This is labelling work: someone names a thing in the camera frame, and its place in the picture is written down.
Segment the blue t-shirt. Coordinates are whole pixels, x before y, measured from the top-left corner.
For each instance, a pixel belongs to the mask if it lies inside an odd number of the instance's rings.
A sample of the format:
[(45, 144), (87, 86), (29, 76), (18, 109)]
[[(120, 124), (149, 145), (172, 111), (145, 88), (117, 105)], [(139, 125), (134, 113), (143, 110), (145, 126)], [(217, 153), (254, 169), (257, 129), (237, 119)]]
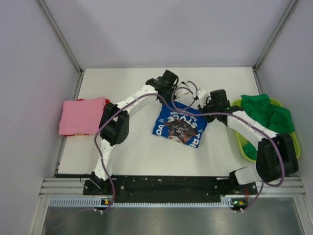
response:
[(208, 122), (203, 117), (194, 116), (200, 113), (198, 110), (176, 101), (174, 104), (178, 109), (183, 109), (187, 115), (174, 111), (171, 103), (168, 106), (162, 105), (152, 134), (198, 148)]

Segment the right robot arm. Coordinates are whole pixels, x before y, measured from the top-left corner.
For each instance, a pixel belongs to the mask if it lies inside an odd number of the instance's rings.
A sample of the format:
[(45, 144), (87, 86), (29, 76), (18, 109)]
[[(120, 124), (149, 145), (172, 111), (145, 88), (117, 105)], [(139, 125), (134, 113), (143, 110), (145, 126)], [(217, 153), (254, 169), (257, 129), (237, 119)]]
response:
[(257, 150), (256, 163), (232, 171), (228, 188), (232, 193), (241, 193), (247, 184), (261, 182), (273, 186), (272, 181), (284, 178), (299, 170), (298, 159), (290, 134), (278, 134), (253, 120), (241, 107), (231, 106), (225, 90), (196, 91), (198, 110), (207, 122), (218, 120), (248, 140)]

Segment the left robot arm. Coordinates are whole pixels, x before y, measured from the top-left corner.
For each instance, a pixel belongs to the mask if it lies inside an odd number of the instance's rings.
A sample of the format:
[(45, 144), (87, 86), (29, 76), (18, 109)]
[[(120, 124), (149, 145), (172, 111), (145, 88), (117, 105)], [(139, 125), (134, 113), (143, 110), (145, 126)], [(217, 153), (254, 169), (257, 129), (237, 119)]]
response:
[(130, 97), (118, 103), (110, 102), (105, 106), (99, 130), (94, 136), (99, 159), (90, 176), (95, 190), (100, 194), (108, 193), (113, 184), (110, 156), (114, 147), (128, 137), (131, 117), (157, 100), (163, 104), (168, 103), (178, 87), (178, 82), (178, 76), (166, 70), (162, 76), (147, 80), (145, 85)]

